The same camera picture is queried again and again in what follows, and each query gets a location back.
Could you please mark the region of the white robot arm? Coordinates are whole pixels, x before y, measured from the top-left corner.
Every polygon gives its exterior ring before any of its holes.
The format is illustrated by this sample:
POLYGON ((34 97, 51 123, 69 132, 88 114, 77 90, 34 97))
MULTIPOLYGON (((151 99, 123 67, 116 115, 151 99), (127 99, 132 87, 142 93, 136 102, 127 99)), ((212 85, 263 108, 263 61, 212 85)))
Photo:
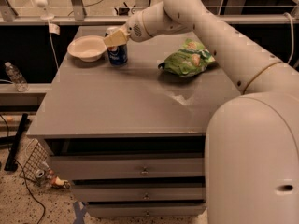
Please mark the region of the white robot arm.
POLYGON ((208 224, 299 224, 299 73, 211 13, 163 0, 130 17, 107 46, 194 32, 239 90, 206 130, 208 224))

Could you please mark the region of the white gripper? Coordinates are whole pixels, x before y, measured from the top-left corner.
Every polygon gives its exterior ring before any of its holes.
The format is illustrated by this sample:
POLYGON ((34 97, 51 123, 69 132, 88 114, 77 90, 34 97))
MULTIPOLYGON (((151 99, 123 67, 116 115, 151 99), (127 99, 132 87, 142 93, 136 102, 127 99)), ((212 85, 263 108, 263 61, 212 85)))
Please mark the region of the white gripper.
POLYGON ((146 11, 142 10, 132 15, 126 22, 127 32, 119 29, 104 38, 107 47, 125 45, 130 38, 135 42, 143 42, 152 38, 146 27, 146 11))

